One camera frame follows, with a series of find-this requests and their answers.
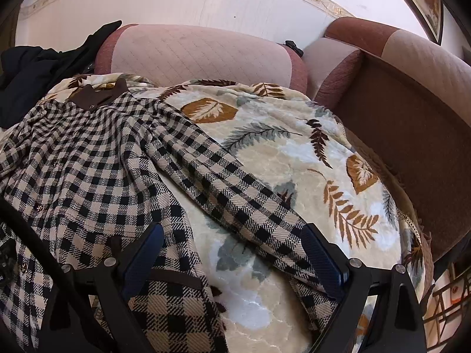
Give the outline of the black beige checked coat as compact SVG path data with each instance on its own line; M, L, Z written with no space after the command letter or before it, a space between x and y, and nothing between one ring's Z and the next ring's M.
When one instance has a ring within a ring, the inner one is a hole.
M225 352L192 226L163 174L287 274L311 327L326 327L337 304L320 289L302 249L303 219L179 109L129 92L124 81L95 109L76 100L33 108L1 150L1 199L18 211L54 266L93 268L160 225L164 242L150 267L198 285L156 278L131 296L145 342L155 352Z

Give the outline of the leaf pattern beige blanket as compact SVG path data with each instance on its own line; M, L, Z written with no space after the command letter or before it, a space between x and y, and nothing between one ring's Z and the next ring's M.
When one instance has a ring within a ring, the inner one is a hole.
M110 102L118 81L129 92L179 109L346 256L380 269L403 264L417 296L424 296L430 285L428 248L405 193L378 156L351 141L329 110L275 84L193 80L157 87L125 74L70 78L35 107L76 100L95 109ZM223 324L225 352L304 347L314 328L288 275L210 218L168 175L161 179L192 226Z

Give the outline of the black garment pile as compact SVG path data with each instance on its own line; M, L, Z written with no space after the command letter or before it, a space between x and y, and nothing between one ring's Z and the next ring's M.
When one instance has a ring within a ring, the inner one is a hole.
M93 65L105 40L121 25L120 20L105 24L83 45L65 52L40 46L15 46L2 52L1 128L20 122L56 84Z

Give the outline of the pink quilted headboard cushion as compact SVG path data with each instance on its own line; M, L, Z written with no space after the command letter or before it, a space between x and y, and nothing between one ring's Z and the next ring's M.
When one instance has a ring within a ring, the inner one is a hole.
M272 83L301 93L307 88L306 66L289 47L199 26L121 27L101 46L94 71L135 74L164 87L205 79Z

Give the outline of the pink brown side cushion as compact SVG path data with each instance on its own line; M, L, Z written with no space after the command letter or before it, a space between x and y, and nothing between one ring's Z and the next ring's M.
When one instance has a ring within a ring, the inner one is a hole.
M329 109L353 82L365 56L415 80L470 122L470 66L404 29L360 18L338 18L304 49L306 95Z

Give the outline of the small black object on headboard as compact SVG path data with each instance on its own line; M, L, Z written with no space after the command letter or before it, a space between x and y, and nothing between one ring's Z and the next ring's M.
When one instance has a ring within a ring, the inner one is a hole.
M299 57L302 57L304 55L304 52L300 48L298 48L298 46L296 46L294 41L286 40L284 45L292 49Z

